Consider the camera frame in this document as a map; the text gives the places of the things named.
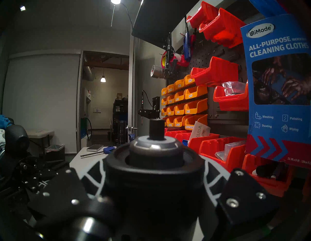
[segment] light bulb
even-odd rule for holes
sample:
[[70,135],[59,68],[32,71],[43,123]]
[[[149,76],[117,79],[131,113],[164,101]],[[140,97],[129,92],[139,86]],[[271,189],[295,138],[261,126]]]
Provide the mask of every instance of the light bulb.
[[111,2],[112,2],[113,4],[120,4],[120,3],[121,3],[121,0],[111,0]]

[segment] cleaning cloth package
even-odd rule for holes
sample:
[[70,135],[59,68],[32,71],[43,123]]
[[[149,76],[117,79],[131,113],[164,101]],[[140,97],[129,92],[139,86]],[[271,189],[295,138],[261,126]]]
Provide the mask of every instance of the cleaning cloth package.
[[246,152],[311,168],[310,44],[294,16],[241,28],[249,92]]

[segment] trash can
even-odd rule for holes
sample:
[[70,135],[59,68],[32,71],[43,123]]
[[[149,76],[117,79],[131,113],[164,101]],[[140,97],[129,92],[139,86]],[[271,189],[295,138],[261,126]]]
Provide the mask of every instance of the trash can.
[[65,160],[65,145],[51,145],[45,149],[45,160],[56,161]]

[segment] smartphone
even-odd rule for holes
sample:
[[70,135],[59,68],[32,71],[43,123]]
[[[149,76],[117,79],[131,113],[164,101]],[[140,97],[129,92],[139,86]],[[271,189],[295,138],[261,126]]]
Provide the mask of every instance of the smartphone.
[[103,145],[92,145],[89,148],[87,148],[86,151],[99,151],[102,147]]

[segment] doorway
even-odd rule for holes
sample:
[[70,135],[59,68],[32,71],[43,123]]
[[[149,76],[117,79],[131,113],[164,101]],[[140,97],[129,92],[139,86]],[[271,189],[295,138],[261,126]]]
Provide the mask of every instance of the doorway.
[[128,121],[129,56],[84,51],[82,60],[80,147],[115,146],[118,122]]

